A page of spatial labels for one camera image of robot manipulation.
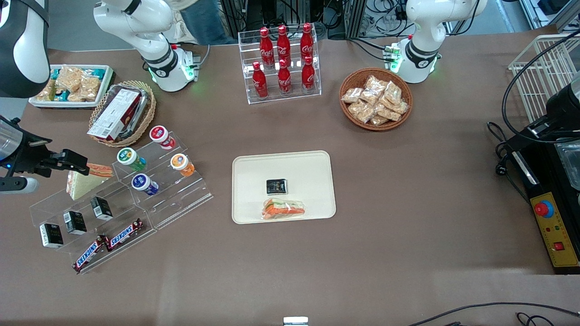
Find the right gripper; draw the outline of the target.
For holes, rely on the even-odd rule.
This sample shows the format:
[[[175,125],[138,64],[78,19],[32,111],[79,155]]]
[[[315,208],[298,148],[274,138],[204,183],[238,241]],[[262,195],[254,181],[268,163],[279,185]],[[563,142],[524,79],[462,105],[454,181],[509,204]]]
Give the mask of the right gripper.
[[[52,139],[37,135],[23,135],[16,149],[8,155],[5,153],[5,141],[2,139],[1,167],[7,170],[4,177],[12,177],[16,173],[29,173],[49,178],[52,170],[68,170],[89,175],[87,157],[68,149],[52,153],[46,147],[51,142]],[[46,159],[49,159],[49,164],[44,164]]]

